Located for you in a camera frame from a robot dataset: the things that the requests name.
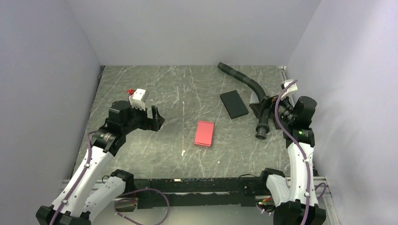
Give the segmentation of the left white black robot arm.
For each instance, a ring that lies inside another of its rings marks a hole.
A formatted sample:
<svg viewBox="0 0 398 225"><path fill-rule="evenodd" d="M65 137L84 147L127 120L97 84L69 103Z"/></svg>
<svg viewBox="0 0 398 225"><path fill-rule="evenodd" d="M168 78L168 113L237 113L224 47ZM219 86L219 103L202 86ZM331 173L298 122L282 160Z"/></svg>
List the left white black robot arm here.
<svg viewBox="0 0 398 225"><path fill-rule="evenodd" d="M127 134L136 129L160 130L165 119L156 106L147 108L120 100L112 103L104 124L87 135L88 148L69 183L50 206L41 206L36 219L41 225L90 225L116 197L134 193L133 174L114 171L101 187L92 192L105 167L125 144Z"/></svg>

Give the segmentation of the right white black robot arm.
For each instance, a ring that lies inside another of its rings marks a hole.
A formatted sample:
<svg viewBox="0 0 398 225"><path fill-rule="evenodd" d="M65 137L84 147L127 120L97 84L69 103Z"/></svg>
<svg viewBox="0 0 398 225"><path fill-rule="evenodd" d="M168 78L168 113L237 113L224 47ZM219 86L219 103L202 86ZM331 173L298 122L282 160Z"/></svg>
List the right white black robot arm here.
<svg viewBox="0 0 398 225"><path fill-rule="evenodd" d="M286 149L291 164L290 179L282 171L266 168L262 171L259 190L271 195L272 204L265 201L256 205L273 217L275 225L322 225L326 210L320 208L314 184L314 132L310 128L317 102L300 97L292 106L288 99L280 101L277 118L283 128Z"/></svg>

